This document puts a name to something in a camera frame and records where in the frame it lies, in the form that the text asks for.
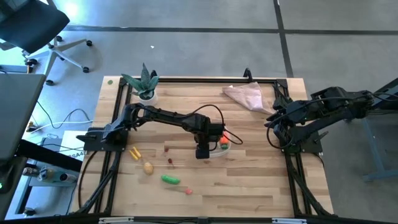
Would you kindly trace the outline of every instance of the succulent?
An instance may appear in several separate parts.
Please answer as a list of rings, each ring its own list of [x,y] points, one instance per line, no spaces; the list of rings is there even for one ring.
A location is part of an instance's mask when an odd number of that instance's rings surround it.
[[[126,74],[122,74],[122,76],[129,85],[136,89],[132,94],[139,96],[143,100],[149,100],[154,96],[155,87],[159,82],[159,77],[154,76],[153,78],[150,78],[150,74],[144,63],[142,64],[141,80]]]

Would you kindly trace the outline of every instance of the desk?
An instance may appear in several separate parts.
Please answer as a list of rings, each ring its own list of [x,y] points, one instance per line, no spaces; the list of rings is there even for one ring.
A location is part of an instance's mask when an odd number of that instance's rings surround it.
[[[111,122],[119,79],[120,77],[104,77],[94,127],[103,127]],[[294,100],[307,99],[303,79],[288,78],[287,83]],[[222,93],[223,86],[230,84],[159,83],[156,88],[159,96],[156,107],[189,113],[201,105],[215,104],[222,110],[228,129],[242,138],[244,144],[232,145],[229,153],[223,157],[197,160],[193,135],[182,128],[152,122],[141,126],[137,132],[131,131],[127,150],[136,146],[144,161],[152,163],[155,170],[153,175],[147,176],[142,171],[143,162],[133,160],[128,152],[122,154],[112,216],[293,216],[284,155],[270,147],[266,140],[263,124],[268,115],[243,108]],[[272,105],[273,88],[270,84],[260,86]],[[137,97],[133,96],[131,103],[137,102]],[[220,115],[214,108],[203,108],[199,113],[209,116],[212,121],[220,121]],[[271,139],[277,143],[275,136],[272,135]],[[164,156],[164,147],[170,149],[167,156]],[[99,183],[104,154],[98,152],[88,165],[82,183],[82,203]],[[88,157],[89,154],[85,156],[84,164]],[[173,159],[174,169],[168,164],[168,158]],[[333,212],[319,158],[312,154],[302,154],[302,160],[309,189],[326,210]],[[160,179],[162,174],[178,177],[181,183],[166,184]],[[185,195],[187,187],[193,190],[192,195]],[[302,194],[297,192],[303,210]],[[107,196],[108,189],[105,189],[102,209]],[[70,211],[76,210],[77,194]]]

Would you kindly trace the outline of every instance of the white pot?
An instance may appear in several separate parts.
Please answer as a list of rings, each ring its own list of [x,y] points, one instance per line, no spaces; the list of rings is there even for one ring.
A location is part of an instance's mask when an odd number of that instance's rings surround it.
[[[143,100],[141,99],[141,97],[139,97],[139,102],[142,103],[144,106],[155,106],[157,103],[157,94],[156,94],[156,90],[154,91],[154,95],[151,99],[149,100]]]

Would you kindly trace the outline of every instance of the office chair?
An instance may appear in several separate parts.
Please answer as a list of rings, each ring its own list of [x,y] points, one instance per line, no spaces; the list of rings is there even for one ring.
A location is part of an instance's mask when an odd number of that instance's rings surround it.
[[[4,0],[0,0],[0,12],[7,16],[0,22],[0,39],[22,48],[26,65],[35,65],[37,60],[34,58],[48,55],[44,71],[46,77],[48,77],[57,57],[80,67],[84,73],[89,72],[88,67],[80,65],[65,55],[63,51],[83,42],[91,47],[93,43],[90,40],[81,39],[69,44],[58,45],[58,42],[62,41],[62,37],[58,34],[70,22],[63,12],[36,0],[27,0],[17,9],[11,8]],[[48,51],[30,55],[46,45],[49,47]],[[54,85],[54,82],[47,80],[46,84]]]

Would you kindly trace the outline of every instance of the chair base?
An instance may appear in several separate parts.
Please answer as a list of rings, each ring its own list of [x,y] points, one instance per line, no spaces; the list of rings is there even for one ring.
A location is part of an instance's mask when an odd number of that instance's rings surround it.
[[[45,69],[44,69],[44,75],[46,77],[48,77],[48,75],[49,75],[49,73],[51,71],[51,68],[52,68],[52,66],[53,66],[53,64],[55,62],[55,59],[57,57],[60,58],[61,60],[67,60],[68,62],[76,65],[79,68],[81,68],[83,70],[83,72],[88,73],[88,71],[89,71],[88,67],[85,67],[85,66],[79,64],[78,62],[74,61],[74,59],[70,58],[69,56],[67,56],[67,55],[65,55],[63,53],[64,50],[68,50],[68,49],[70,49],[70,48],[72,48],[72,47],[74,47],[74,46],[76,46],[76,45],[78,45],[80,43],[83,43],[83,42],[86,42],[87,46],[92,46],[92,42],[90,40],[86,40],[86,39],[81,39],[81,40],[78,40],[78,41],[74,41],[74,42],[71,42],[71,43],[68,43],[68,44],[63,44],[63,45],[59,45],[58,46],[57,38],[54,38],[53,45],[50,44],[50,43],[47,44],[48,47],[49,47],[48,51],[41,52],[41,53],[38,53],[38,54],[35,54],[35,55],[30,55],[28,57],[25,57],[25,62],[27,62],[29,59],[32,59],[32,58],[49,56],[49,58],[47,60],[47,63],[45,65]]]

